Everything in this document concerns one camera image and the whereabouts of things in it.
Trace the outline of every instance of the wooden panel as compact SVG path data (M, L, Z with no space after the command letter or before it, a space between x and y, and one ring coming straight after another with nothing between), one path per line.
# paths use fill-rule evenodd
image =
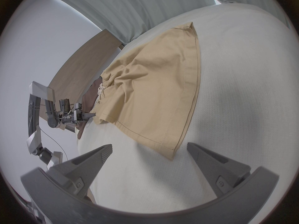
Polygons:
M60 68L49 87L55 91L56 110L59 100L69 99L76 103L85 87L101 65L116 51L121 42L106 29L82 45ZM40 107L39 116L47 120L45 106Z

